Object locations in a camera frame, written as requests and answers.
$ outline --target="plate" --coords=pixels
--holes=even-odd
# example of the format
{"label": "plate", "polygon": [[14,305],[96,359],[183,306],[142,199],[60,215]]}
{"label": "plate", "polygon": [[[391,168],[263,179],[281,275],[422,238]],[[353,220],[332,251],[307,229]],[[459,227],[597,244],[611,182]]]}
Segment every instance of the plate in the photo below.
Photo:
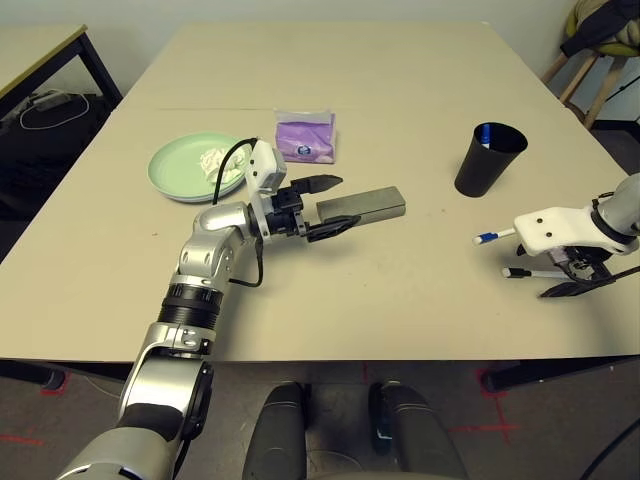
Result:
{"label": "plate", "polygon": [[[201,132],[177,138],[158,150],[147,167],[149,180],[163,195],[186,203],[213,199],[213,182],[207,181],[200,156],[212,148],[228,150],[239,139],[215,132]],[[244,180],[244,172],[220,186],[220,197]]]}

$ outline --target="black cup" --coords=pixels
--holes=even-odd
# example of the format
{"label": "black cup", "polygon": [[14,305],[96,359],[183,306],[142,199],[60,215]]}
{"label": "black cup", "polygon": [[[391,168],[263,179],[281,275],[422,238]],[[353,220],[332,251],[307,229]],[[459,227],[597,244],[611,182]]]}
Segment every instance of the black cup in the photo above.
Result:
{"label": "black cup", "polygon": [[504,169],[527,148],[526,137],[513,127],[488,122],[489,148],[482,145],[484,125],[473,130],[467,156],[458,171],[456,189],[468,197],[481,197],[498,179]]}

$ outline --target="wooden stool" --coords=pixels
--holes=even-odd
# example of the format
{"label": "wooden stool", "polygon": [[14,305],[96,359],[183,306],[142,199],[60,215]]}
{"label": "wooden stool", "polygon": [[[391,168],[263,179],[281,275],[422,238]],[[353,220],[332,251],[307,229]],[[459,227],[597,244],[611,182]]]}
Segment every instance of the wooden stool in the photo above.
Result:
{"label": "wooden stool", "polygon": [[[573,35],[575,35],[577,29],[578,19],[576,18],[574,10],[569,15],[569,18],[567,20],[566,33],[569,37],[572,37]],[[563,105],[571,108],[574,113],[577,113],[576,110],[578,110],[578,108],[570,102],[571,97],[582,83],[582,80],[584,80],[584,78],[587,76],[587,73],[589,73],[591,67],[593,67],[593,65],[596,63],[596,60],[599,57],[604,57],[605,55],[613,57],[613,63],[611,64],[609,71],[605,75],[604,80],[602,81],[602,85],[600,86],[600,90],[598,91],[596,98],[591,103],[589,111],[587,112],[586,116],[584,116],[584,119],[581,119],[582,124],[588,129],[590,129],[593,125],[593,122],[596,121],[596,117],[598,116],[598,113],[600,113],[600,110],[602,109],[604,102],[609,96],[609,93],[611,92],[611,90],[613,90],[613,87],[618,82],[620,74],[622,73],[622,69],[627,63],[627,60],[629,60],[629,58],[631,57],[640,56],[640,50],[623,43],[606,43],[591,47],[591,53],[586,58],[582,66],[578,69],[578,72],[575,74],[575,76],[571,79],[569,85],[567,85],[567,87],[558,97]],[[548,84],[556,75],[556,73],[558,73],[560,69],[567,63],[568,60],[569,58],[561,53],[556,61],[553,62],[553,65],[551,65],[551,67],[549,67],[545,74],[540,78],[542,82],[545,85]]]}

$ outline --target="black jacket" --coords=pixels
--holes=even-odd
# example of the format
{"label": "black jacket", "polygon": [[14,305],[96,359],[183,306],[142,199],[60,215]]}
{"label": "black jacket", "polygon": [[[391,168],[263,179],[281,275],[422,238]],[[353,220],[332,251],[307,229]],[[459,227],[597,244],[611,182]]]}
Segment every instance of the black jacket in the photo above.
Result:
{"label": "black jacket", "polygon": [[640,0],[609,0],[582,22],[576,34],[560,45],[560,50],[567,57],[575,55],[614,36],[629,20],[638,17]]}

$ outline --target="purple bag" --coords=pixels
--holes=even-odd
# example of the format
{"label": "purple bag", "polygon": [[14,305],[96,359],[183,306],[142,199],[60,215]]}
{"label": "purple bag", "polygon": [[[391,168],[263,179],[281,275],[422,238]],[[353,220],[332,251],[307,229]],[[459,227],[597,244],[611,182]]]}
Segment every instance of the purple bag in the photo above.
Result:
{"label": "purple bag", "polygon": [[287,162],[335,163],[335,114],[276,110],[276,147]]}

